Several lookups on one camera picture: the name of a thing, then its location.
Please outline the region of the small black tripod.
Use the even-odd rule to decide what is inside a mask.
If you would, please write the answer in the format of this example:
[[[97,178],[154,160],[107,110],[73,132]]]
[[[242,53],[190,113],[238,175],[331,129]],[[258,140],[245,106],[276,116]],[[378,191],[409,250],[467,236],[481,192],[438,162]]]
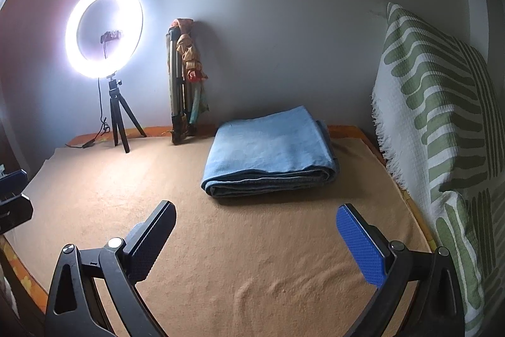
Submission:
[[[146,138],[146,132],[143,127],[141,127],[134,113],[130,109],[128,102],[122,95],[120,91],[120,85],[122,82],[116,78],[116,74],[113,73],[107,77],[109,86],[109,96],[110,96],[110,116],[112,125],[112,135],[114,145],[118,146],[119,142],[122,142],[122,147],[126,153],[130,152],[130,146],[128,142],[128,137],[126,133],[126,128],[122,118],[122,112],[124,111],[130,121],[134,124],[137,131],[140,133],[141,137]]]

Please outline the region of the folded tripod with orange cloth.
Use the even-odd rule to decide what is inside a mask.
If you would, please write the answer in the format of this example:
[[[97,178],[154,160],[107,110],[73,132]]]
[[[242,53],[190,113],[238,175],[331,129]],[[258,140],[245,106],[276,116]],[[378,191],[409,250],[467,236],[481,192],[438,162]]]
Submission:
[[[203,70],[199,51],[191,35],[192,19],[175,19],[166,33],[171,112],[171,141],[180,145],[195,136],[201,114],[209,110],[204,82],[208,76]]]

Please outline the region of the tan fleece blanket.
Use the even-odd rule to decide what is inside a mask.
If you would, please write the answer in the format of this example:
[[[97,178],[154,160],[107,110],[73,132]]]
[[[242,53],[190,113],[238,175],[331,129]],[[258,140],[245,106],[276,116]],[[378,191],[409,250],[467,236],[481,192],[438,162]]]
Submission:
[[[324,186],[247,198],[200,186],[210,139],[172,145],[136,139],[61,148],[25,193],[34,213],[8,242],[32,277],[51,283],[65,244],[99,248],[123,237],[162,201],[175,228],[139,292],[171,336],[341,336],[373,287],[336,229],[352,203],[388,239],[429,245],[396,183],[360,139],[337,139],[340,174]]]

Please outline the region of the green white patterned pillow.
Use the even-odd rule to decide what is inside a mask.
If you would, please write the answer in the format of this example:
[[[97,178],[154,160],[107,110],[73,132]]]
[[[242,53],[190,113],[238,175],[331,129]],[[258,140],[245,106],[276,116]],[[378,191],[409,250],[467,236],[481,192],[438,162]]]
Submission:
[[[449,249],[465,330],[504,301],[504,122],[480,53],[396,3],[372,91],[387,168]]]

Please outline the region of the light blue denim pants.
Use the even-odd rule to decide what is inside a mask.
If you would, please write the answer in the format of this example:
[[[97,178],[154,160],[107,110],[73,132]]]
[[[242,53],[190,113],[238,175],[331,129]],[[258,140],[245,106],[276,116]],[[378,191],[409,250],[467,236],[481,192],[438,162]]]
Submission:
[[[234,198],[322,186],[339,172],[326,124],[298,106],[222,124],[201,188],[213,198]]]

